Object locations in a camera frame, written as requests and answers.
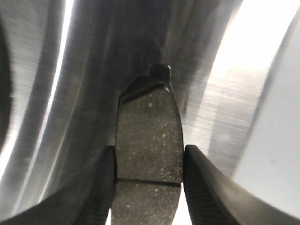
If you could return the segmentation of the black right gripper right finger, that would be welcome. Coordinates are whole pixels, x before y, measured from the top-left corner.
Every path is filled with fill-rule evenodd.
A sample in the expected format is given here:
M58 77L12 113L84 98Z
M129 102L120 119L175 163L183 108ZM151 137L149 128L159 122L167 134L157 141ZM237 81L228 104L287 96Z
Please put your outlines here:
M194 225L298 225L219 171L195 146L184 151L184 191Z

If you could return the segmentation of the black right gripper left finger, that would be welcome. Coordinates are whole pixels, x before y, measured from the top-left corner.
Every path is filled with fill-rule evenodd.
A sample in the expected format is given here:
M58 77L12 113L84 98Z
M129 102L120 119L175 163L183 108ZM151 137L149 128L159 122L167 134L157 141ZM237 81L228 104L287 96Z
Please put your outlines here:
M116 180L114 146L106 146L95 164L59 191L2 225L104 225Z

